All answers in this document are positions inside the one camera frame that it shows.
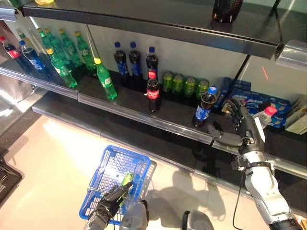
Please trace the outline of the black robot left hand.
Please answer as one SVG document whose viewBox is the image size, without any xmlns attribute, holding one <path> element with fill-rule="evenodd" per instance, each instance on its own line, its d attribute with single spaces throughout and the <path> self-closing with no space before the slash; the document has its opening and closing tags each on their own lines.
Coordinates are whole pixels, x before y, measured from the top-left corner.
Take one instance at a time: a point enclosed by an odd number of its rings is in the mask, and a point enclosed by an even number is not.
<svg viewBox="0 0 307 230">
<path fill-rule="evenodd" d="M 90 215 L 90 219 L 98 217 L 106 225 L 119 210 L 119 206 L 125 199 L 125 194 L 132 186 L 132 182 L 126 185 L 115 185 L 103 195 L 96 208 Z"/>
</svg>

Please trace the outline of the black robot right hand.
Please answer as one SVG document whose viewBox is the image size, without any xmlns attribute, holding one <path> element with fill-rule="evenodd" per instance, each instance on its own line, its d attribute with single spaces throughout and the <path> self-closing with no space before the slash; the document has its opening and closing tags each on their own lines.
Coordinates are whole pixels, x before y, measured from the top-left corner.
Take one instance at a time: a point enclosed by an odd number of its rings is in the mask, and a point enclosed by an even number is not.
<svg viewBox="0 0 307 230">
<path fill-rule="evenodd" d="M 251 151 L 264 152 L 264 140 L 261 138 L 256 121 L 249 114 L 246 106 L 240 100 L 232 98 L 227 100 L 228 116 L 231 117 L 235 134 L 222 131 L 217 122 L 207 126 L 207 132 L 214 141 L 228 146 L 237 147 L 238 153 L 244 155 Z"/>
</svg>

